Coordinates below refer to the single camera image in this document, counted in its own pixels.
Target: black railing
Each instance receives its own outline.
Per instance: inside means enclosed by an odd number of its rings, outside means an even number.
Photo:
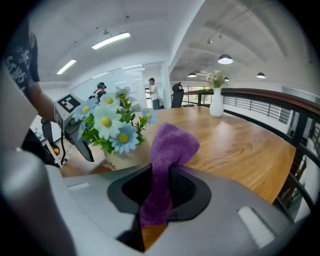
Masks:
[[[189,98],[192,96],[193,101],[187,101],[187,106],[193,104],[209,107],[208,97],[213,94],[212,90],[188,91],[185,96]],[[224,110],[226,113],[246,119],[273,132],[296,148],[289,175],[274,204],[280,207],[291,221],[293,221],[293,217],[290,215],[288,207],[291,206],[297,194],[302,196],[307,206],[312,210],[314,202],[299,180],[307,168],[307,158],[320,168],[320,106],[296,96],[268,90],[223,88],[221,94],[224,97],[223,103],[225,105],[255,111],[289,126],[287,133],[285,133],[268,123],[239,113],[241,111]],[[293,112],[292,116],[297,117],[295,123],[293,122],[294,118],[289,123],[291,111]],[[313,120],[310,130],[307,127],[308,119]],[[317,154],[311,151],[310,145],[308,145],[309,139],[313,141]]]

